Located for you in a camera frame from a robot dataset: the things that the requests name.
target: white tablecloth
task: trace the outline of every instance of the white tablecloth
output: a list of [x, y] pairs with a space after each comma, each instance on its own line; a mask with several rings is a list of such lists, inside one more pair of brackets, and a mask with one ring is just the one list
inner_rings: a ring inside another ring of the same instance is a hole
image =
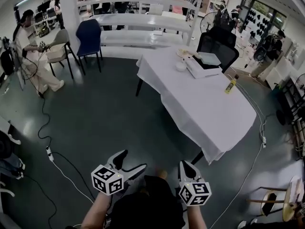
[[145, 53], [137, 62], [138, 76], [161, 94], [161, 101], [179, 130], [201, 147], [210, 164], [232, 149], [248, 132], [256, 112], [223, 74], [194, 79], [175, 69], [178, 47]]

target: window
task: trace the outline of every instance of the window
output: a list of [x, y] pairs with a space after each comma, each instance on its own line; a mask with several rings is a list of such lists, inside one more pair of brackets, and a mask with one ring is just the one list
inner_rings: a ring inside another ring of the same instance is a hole
[[273, 13], [274, 13], [274, 9], [270, 8], [267, 5], [264, 5], [261, 2], [255, 1], [253, 4], [253, 8], [256, 11], [259, 11], [260, 13], [262, 13], [263, 15], [265, 15], [268, 18], [272, 18]]
[[286, 16], [282, 15], [281, 13], [279, 12], [276, 12], [275, 14], [275, 18], [274, 18], [274, 21], [273, 21], [273, 24], [278, 28], [278, 29], [281, 29], [285, 23], [285, 20], [286, 20]]
[[252, 2], [252, 0], [244, 0], [244, 3], [243, 3], [243, 5], [245, 6], [245, 7], [250, 7], [250, 4], [251, 4], [251, 2]]

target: white pants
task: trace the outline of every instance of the white pants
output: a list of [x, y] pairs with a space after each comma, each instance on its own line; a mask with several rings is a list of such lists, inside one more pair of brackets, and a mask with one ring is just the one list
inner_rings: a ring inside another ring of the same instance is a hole
[[34, 84], [36, 90], [41, 93], [43, 93], [43, 86], [45, 84], [47, 84], [53, 91], [57, 91], [60, 87], [60, 81], [44, 67], [46, 62], [47, 61], [45, 60], [35, 61], [35, 64], [38, 65], [38, 68], [33, 63], [26, 65], [24, 63], [22, 64], [22, 68], [26, 73], [25, 79], [30, 78], [30, 81]]

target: black hair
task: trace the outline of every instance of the black hair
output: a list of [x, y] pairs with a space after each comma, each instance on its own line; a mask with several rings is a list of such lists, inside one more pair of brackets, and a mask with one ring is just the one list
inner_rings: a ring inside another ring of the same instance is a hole
[[17, 36], [17, 33], [21, 27], [21, 23], [24, 23], [26, 18], [28, 16], [33, 16], [34, 12], [32, 10], [26, 10], [23, 15], [22, 15], [22, 18], [20, 19], [20, 23], [17, 24], [17, 27], [13, 33], [13, 42], [16, 40], [16, 36]]

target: plug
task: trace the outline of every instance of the plug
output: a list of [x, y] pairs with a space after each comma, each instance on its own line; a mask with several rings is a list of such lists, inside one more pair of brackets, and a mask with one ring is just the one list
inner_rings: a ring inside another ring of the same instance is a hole
[[52, 151], [51, 151], [50, 147], [47, 146], [46, 150], [47, 150], [47, 154], [48, 154], [49, 160], [51, 162], [53, 162], [54, 161], [54, 157], [53, 157], [53, 154], [52, 154]]

